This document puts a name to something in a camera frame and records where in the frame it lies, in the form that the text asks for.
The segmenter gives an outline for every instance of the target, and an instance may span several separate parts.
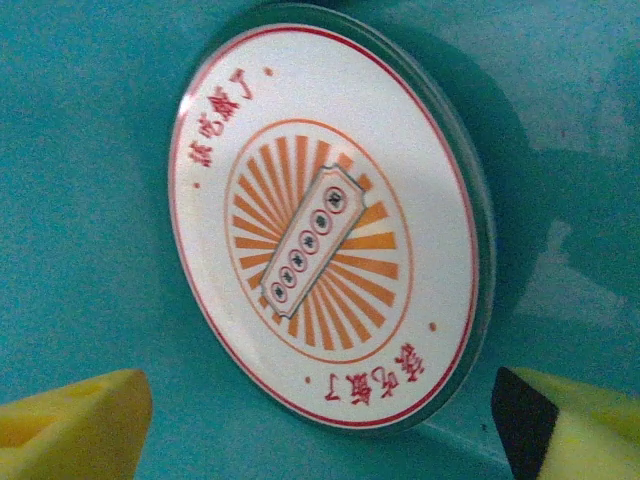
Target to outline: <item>teal background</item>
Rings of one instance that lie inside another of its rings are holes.
[[[500,365],[640,391],[637,2],[317,2],[416,58],[462,117],[498,229],[493,319],[458,394],[382,439],[301,422],[241,373],[182,273],[167,201],[178,100],[255,2],[0,4],[0,403],[143,368],[137,478],[510,478]]]

